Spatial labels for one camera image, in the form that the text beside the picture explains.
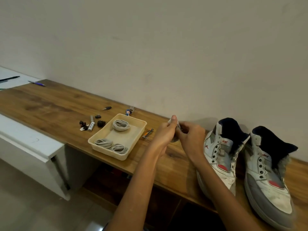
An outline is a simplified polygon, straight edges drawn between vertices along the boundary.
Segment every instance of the purple pen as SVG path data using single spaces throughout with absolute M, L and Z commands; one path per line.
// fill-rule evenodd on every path
M 33 82 L 33 81 L 28 81 L 28 82 L 33 83 L 33 84 L 36 84 L 36 85 L 40 85 L 40 86 L 45 86 L 44 84 L 39 83 L 39 82 Z

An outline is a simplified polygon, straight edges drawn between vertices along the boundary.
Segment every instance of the hand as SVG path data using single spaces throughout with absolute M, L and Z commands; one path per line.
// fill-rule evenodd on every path
M 175 129 L 175 134 L 181 141 L 186 155 L 196 166 L 197 163 L 205 160 L 203 154 L 205 129 L 191 122 L 179 122 L 179 124 L 182 131 L 177 127 Z
M 151 145 L 159 148 L 161 150 L 161 155 L 165 153 L 167 145 L 174 137 L 176 127 L 177 117 L 173 115 L 170 123 L 162 123 L 157 129 Z

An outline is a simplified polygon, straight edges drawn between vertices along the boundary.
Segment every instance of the white marker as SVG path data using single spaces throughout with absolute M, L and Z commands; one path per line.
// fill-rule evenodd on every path
M 91 123 L 90 123 L 90 126 L 89 126 L 89 128 L 88 128 L 88 131 L 92 131 L 94 125 L 95 125 L 94 118 L 93 118 L 93 116 L 91 115 Z

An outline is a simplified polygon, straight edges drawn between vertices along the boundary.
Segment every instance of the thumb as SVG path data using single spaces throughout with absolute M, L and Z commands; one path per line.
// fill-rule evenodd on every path
M 169 126 L 172 126 L 172 128 L 177 127 L 177 117 L 175 115 L 172 115 Z
M 179 140 L 182 142 L 184 138 L 186 137 L 186 134 L 181 131 L 179 127 L 175 128 L 175 135 L 179 138 Z

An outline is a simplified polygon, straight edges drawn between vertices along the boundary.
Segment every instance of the sneaker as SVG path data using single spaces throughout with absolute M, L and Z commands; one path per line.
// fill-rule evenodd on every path
M 298 148 L 263 126 L 254 128 L 250 136 L 244 151 L 244 186 L 249 203 L 271 226 L 291 230 L 295 211 L 284 176 L 289 154 Z
M 226 187 L 235 195 L 235 166 L 238 153 L 249 140 L 233 118 L 220 120 L 204 140 L 204 155 L 215 173 Z M 201 190 L 210 198 L 205 184 L 197 171 L 197 179 Z

